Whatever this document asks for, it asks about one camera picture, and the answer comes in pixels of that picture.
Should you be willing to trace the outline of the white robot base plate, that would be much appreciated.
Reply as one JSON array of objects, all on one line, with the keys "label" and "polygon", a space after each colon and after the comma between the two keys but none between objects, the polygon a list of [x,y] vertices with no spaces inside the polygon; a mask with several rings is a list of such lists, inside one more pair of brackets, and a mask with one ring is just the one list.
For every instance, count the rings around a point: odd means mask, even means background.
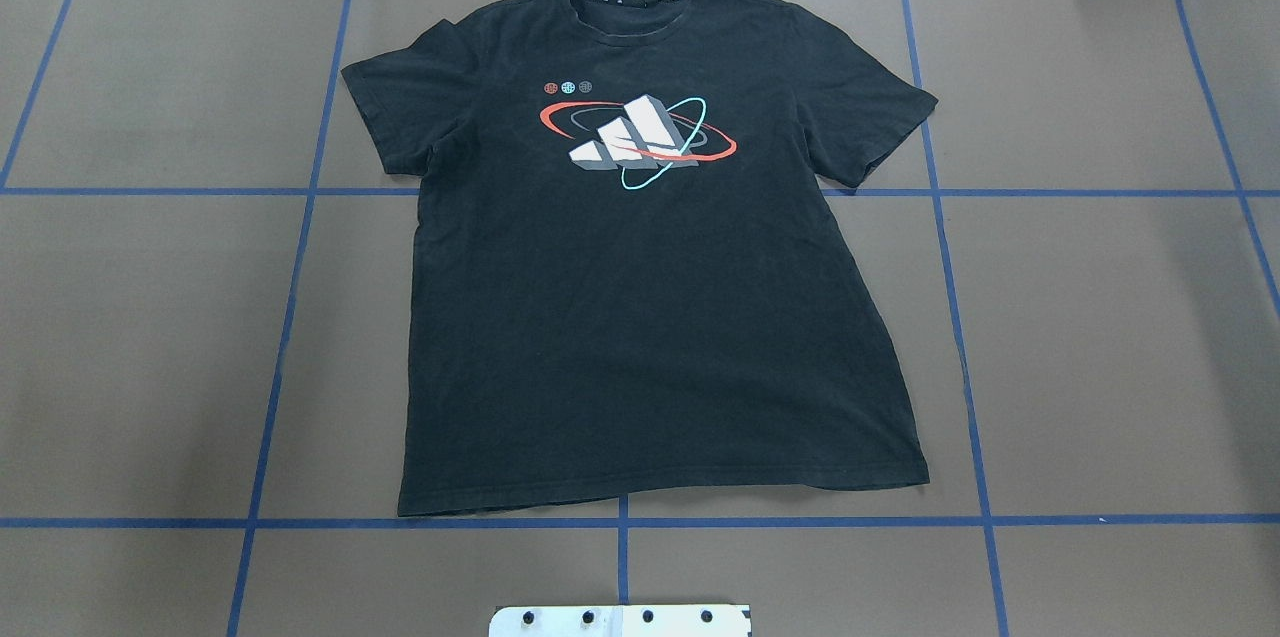
[{"label": "white robot base plate", "polygon": [[753,636],[735,604],[541,605],[495,611],[489,636]]}]

